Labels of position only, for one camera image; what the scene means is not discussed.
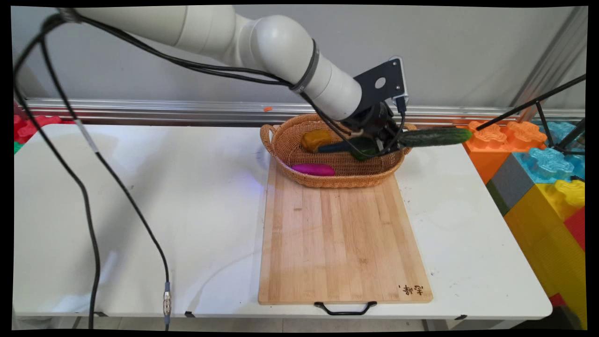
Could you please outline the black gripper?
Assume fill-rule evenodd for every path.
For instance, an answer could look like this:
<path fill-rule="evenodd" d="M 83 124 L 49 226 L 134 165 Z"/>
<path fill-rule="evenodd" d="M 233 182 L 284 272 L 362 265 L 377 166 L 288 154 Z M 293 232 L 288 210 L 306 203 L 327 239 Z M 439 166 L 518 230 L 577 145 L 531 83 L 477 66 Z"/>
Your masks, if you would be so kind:
<path fill-rule="evenodd" d="M 391 151 L 401 151 L 404 145 L 400 142 L 403 128 L 394 121 L 393 113 L 387 103 L 377 103 L 372 107 L 353 113 L 349 117 L 349 128 L 353 132 L 362 132 L 365 137 L 374 140 L 377 156 L 389 153 L 387 146 L 391 142 Z"/>

